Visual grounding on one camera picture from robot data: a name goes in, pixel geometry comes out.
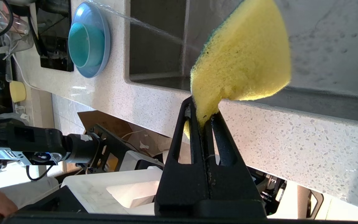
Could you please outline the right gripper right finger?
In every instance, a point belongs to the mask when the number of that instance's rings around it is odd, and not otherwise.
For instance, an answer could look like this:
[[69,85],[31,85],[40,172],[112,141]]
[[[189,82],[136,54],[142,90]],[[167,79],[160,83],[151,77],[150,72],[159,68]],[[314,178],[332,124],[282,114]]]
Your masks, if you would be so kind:
[[208,196],[204,216],[266,218],[262,198],[220,112],[204,127]]

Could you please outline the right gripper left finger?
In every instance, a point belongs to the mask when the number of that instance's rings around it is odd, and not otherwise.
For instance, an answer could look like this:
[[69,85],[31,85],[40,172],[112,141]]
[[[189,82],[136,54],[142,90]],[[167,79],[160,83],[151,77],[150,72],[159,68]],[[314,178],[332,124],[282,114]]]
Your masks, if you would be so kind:
[[[190,130],[190,164],[179,163],[185,122]],[[174,136],[154,200],[160,217],[193,217],[196,203],[209,196],[202,138],[193,98],[182,102]]]

